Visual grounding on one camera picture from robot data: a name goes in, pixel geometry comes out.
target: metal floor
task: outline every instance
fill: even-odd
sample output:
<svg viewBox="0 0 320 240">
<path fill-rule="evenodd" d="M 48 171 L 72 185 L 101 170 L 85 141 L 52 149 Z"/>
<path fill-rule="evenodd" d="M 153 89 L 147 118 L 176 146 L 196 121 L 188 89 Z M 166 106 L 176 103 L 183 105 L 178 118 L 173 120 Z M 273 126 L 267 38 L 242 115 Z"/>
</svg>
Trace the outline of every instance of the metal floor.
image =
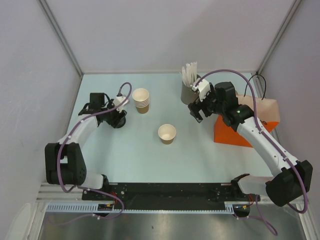
<svg viewBox="0 0 320 240">
<path fill-rule="evenodd" d="M 86 217 L 64 226 L 43 221 L 38 240 L 304 240 L 300 218 L 288 207 L 261 205 L 265 218 L 278 231 L 273 236 L 263 222 L 237 220 L 222 214 L 127 213 L 112 220 Z M 46 213 L 55 223 L 81 213 Z M 256 207 L 250 215 L 258 216 Z"/>
</svg>

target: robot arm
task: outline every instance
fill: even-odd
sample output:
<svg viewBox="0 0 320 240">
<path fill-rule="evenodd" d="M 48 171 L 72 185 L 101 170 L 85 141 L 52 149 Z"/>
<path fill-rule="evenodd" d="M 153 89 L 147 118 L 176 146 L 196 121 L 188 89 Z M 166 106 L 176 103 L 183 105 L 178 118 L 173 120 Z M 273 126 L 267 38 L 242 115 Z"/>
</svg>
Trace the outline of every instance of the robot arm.
<svg viewBox="0 0 320 240">
<path fill-rule="evenodd" d="M 105 103 L 105 96 L 108 98 L 108 103 Z M 60 164 L 63 183 L 90 189 L 101 189 L 104 185 L 109 186 L 106 176 L 87 171 L 81 149 L 91 133 L 93 133 L 102 122 L 107 122 L 113 128 L 121 128 L 125 125 L 127 112 L 124 110 L 124 105 L 128 103 L 128 100 L 115 111 L 89 118 L 86 117 L 112 109 L 118 106 L 124 99 L 125 97 L 123 95 L 118 95 L 115 99 L 109 99 L 105 93 L 90 94 L 90 102 L 84 105 L 77 120 L 77 122 L 83 122 L 72 136 L 69 137 L 68 134 L 66 134 L 56 143 L 49 143 L 45 147 L 45 172 L 49 184 L 59 184 L 57 172 L 58 151 L 65 139 L 69 138 L 61 154 L 61 159 L 66 158 L 67 160 L 67 163 Z"/>
<path fill-rule="evenodd" d="M 235 178 L 244 194 L 268 196 L 276 205 L 282 207 L 303 194 L 300 183 L 288 162 L 281 156 L 274 145 L 261 133 L 262 131 L 286 153 L 287 158 L 295 166 L 302 178 L 306 192 L 310 189 L 312 166 L 288 153 L 264 128 L 256 127 L 253 110 L 247 105 L 240 105 L 236 91 L 231 82 L 220 82 L 214 87 L 205 79 L 198 86 L 192 87 L 199 92 L 199 97 L 188 105 L 190 114 L 200 123 L 211 114 L 222 115 L 223 122 L 244 137 L 262 157 L 273 177 L 257 177 L 244 174 Z"/>
</svg>

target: white paper cup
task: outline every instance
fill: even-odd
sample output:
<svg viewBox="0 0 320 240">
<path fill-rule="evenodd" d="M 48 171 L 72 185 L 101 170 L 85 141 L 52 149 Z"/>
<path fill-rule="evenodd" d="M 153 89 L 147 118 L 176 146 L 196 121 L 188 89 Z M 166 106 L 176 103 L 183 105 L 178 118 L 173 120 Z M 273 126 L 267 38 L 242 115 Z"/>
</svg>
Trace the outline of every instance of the white paper cup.
<svg viewBox="0 0 320 240">
<path fill-rule="evenodd" d="M 132 98 L 133 98 L 133 102 L 136 107 L 136 110 L 140 114 L 145 114 L 149 111 L 150 99 L 149 99 L 148 90 L 144 88 L 138 88 L 133 91 Z"/>
<path fill-rule="evenodd" d="M 146 106 L 135 106 L 136 110 L 140 114 L 146 114 L 149 111 L 149 103 Z"/>
<path fill-rule="evenodd" d="M 134 103 L 134 105 L 135 105 L 136 107 L 144 107 L 144 106 L 146 106 L 146 105 L 148 105 L 148 104 L 149 104 L 149 100 L 146 101 L 146 102 L 143 102 L 143 103 Z"/>
<path fill-rule="evenodd" d="M 133 91 L 132 98 L 135 103 L 143 103 L 149 99 L 149 92 L 147 89 L 138 88 Z"/>
<path fill-rule="evenodd" d="M 167 145 L 174 141 L 176 134 L 177 130 L 171 124 L 164 124 L 158 129 L 158 135 L 161 139 L 161 142 Z"/>
</svg>

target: white wall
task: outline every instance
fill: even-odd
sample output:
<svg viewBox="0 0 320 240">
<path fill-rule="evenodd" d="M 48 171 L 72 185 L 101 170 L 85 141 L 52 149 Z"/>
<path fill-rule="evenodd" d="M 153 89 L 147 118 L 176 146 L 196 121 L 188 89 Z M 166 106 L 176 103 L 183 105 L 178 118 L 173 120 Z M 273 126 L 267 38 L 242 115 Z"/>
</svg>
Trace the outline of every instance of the white wall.
<svg viewBox="0 0 320 240">
<path fill-rule="evenodd" d="M 82 71 L 255 71 L 294 0 L 48 0 Z"/>
<path fill-rule="evenodd" d="M 263 75 L 267 97 L 278 100 L 281 143 L 313 165 L 308 194 L 320 223 L 320 1 L 303 1 Z"/>
<path fill-rule="evenodd" d="M 45 145 L 65 133 L 79 84 L 37 1 L 1 1 L 0 239 L 36 199 Z"/>
</svg>

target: orange box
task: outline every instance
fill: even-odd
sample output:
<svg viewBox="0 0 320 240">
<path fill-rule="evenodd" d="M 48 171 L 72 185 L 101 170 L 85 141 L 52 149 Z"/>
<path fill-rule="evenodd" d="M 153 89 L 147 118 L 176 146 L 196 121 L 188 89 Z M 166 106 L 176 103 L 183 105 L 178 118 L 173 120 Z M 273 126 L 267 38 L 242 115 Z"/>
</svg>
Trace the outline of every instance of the orange box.
<svg viewBox="0 0 320 240">
<path fill-rule="evenodd" d="M 268 132 L 271 132 L 278 123 L 277 121 L 269 121 L 267 124 L 263 123 L 263 126 Z M 252 148 L 251 144 L 244 137 L 240 136 L 230 126 L 226 126 L 222 120 L 222 116 L 218 116 L 214 124 L 214 142 Z"/>
<path fill-rule="evenodd" d="M 239 104 L 248 105 L 254 109 L 252 96 L 237 95 Z M 263 126 L 268 132 L 271 132 L 280 122 L 280 112 L 277 100 L 261 99 L 256 100 L 256 111 L 258 118 L 263 121 Z M 220 144 L 231 144 L 237 146 L 251 147 L 251 144 L 245 140 L 239 133 L 235 132 L 231 127 L 225 125 L 222 116 L 218 116 L 214 124 L 214 142 Z"/>
</svg>

